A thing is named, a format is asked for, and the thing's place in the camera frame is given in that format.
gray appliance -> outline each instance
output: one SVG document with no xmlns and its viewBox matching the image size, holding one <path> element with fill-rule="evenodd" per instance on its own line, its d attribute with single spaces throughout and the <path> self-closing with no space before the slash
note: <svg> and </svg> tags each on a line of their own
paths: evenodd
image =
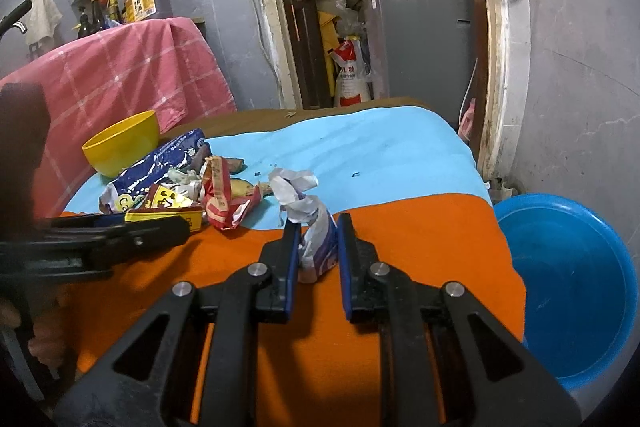
<svg viewBox="0 0 640 427">
<path fill-rule="evenodd" d="M 411 96 L 453 128 L 476 61 L 473 0 L 363 0 L 375 98 Z"/>
</svg>

blue plastic basin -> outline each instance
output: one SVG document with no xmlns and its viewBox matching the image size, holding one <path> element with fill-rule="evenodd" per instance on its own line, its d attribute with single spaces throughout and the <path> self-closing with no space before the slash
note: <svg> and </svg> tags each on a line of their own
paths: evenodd
<svg viewBox="0 0 640 427">
<path fill-rule="evenodd" d="M 638 301 L 631 257 L 588 208 L 524 194 L 495 206 L 527 287 L 527 347 L 567 390 L 593 381 L 625 344 Z"/>
</svg>

human hand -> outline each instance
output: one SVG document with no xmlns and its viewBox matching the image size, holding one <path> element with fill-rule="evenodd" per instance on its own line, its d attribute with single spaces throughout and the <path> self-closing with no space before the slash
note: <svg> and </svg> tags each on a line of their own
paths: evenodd
<svg viewBox="0 0 640 427">
<path fill-rule="evenodd" d="M 12 329 L 21 324 L 20 314 L 11 302 L 0 298 L 0 326 Z M 59 307 L 54 307 L 33 319 L 33 338 L 27 343 L 29 352 L 40 363 L 52 369 L 62 365 L 66 344 L 63 315 Z"/>
</svg>

yellow bowl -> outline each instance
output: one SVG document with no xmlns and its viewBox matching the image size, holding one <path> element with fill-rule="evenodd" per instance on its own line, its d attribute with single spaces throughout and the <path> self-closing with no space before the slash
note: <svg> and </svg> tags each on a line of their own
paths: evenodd
<svg viewBox="0 0 640 427">
<path fill-rule="evenodd" d="M 155 111 L 135 114 L 107 127 L 82 146 L 91 166 L 109 178 L 158 147 L 160 128 Z"/>
</svg>

white cloth hanging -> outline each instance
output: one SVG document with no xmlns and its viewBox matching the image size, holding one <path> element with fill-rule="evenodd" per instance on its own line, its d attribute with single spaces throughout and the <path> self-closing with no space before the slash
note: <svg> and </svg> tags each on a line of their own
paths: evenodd
<svg viewBox="0 0 640 427">
<path fill-rule="evenodd" d="M 31 46 L 43 39 L 53 38 L 56 26 L 60 24 L 62 13 L 53 0 L 31 0 L 33 7 L 27 15 L 27 45 Z"/>
</svg>

